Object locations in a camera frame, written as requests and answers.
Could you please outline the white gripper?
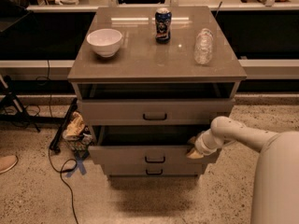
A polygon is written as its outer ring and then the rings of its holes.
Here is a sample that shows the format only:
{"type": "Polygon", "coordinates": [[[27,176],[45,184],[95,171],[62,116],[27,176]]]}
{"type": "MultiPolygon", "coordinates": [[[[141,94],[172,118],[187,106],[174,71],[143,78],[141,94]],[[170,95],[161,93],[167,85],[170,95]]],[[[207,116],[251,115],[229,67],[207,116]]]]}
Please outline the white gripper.
{"type": "Polygon", "coordinates": [[[194,145],[186,157],[189,159],[202,159],[215,153],[224,145],[224,139],[213,134],[211,130],[199,133],[188,140],[188,144],[194,145]]]}

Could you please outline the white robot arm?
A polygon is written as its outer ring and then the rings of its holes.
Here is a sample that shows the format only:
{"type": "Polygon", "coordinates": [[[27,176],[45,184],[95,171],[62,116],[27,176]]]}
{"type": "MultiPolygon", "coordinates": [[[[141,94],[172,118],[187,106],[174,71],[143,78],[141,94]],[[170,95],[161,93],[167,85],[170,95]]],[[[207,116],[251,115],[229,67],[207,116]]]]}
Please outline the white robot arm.
{"type": "Polygon", "coordinates": [[[274,133],[217,117],[192,139],[190,159],[202,159],[236,141],[259,153],[250,224],[299,224],[299,132],[274,133]]]}

